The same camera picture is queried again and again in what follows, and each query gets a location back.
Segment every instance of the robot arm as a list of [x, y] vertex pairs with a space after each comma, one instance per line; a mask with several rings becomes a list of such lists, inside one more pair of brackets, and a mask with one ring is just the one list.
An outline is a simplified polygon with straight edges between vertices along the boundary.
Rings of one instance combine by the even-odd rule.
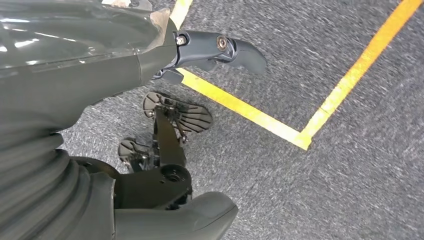
[[178, 33], [165, 20], [96, 0], [0, 0], [0, 239], [169, 239], [171, 227], [173, 239], [224, 234], [237, 214], [225, 195], [175, 211], [114, 209], [115, 180], [56, 149], [57, 132], [85, 107], [161, 73], [212, 62], [250, 67], [235, 59], [244, 42], [208, 33], [216, 49], [197, 58], [185, 49], [201, 33]]

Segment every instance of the gray carpet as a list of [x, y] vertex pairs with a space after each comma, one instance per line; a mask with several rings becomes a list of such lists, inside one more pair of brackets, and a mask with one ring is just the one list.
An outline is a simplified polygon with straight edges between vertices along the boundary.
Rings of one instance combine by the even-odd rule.
[[[155, 0], [154, 8], [173, 2]], [[194, 0], [184, 29], [253, 42], [266, 75], [194, 71], [301, 130], [356, 61], [397, 0]], [[183, 85], [161, 80], [86, 109], [63, 134], [72, 155], [125, 168], [123, 137], [150, 139], [150, 91], [203, 105], [212, 128], [185, 147], [196, 194], [240, 207], [226, 240], [424, 239], [424, 9], [404, 26], [313, 139], [308, 151]]]

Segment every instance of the bolt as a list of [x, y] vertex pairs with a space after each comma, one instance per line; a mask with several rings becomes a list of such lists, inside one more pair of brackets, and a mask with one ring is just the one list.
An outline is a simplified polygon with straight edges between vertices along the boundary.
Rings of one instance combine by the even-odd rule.
[[216, 46], [221, 52], [224, 52], [227, 49], [227, 38], [223, 35], [220, 35], [216, 38]]
[[187, 43], [187, 38], [184, 35], [179, 35], [175, 38], [175, 42], [178, 46], [181, 46]]

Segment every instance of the yellow tape line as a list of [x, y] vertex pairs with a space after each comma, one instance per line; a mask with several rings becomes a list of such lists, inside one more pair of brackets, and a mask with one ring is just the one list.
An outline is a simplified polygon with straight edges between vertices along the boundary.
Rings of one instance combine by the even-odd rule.
[[368, 68], [376, 61], [387, 45], [392, 41], [402, 26], [414, 14], [423, 0], [403, 0], [371, 39], [362, 55], [335, 86], [321, 107], [309, 120], [298, 136], [299, 142], [311, 142], [312, 137], [336, 111], [354, 86], [359, 82]]
[[298, 139], [297, 137], [300, 134], [298, 131], [261, 112], [257, 108], [247, 104], [219, 87], [194, 75], [193, 73], [182, 68], [179, 68], [178, 71], [184, 75], [184, 80], [182, 81], [184, 85], [240, 114], [273, 134], [299, 146], [300, 148], [305, 150], [307, 149], [307, 146], [305, 147], [301, 142], [296, 142], [296, 139]]
[[181, 25], [186, 19], [187, 13], [189, 12], [190, 5], [193, 0], [177, 0], [173, 7], [172, 13], [169, 18], [173, 21], [176, 29], [180, 29]]

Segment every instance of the metal bracket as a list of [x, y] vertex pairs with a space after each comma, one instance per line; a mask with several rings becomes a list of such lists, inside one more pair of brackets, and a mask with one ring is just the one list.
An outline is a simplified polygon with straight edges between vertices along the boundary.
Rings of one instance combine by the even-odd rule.
[[115, 207], [177, 209], [192, 194], [192, 179], [185, 168], [187, 160], [181, 145], [187, 141], [186, 132], [207, 130], [212, 117], [204, 107], [155, 92], [144, 98], [143, 110], [154, 119], [153, 144], [147, 147], [133, 138], [120, 143], [119, 158], [131, 174], [122, 174], [116, 181], [120, 188], [116, 192], [119, 206]]

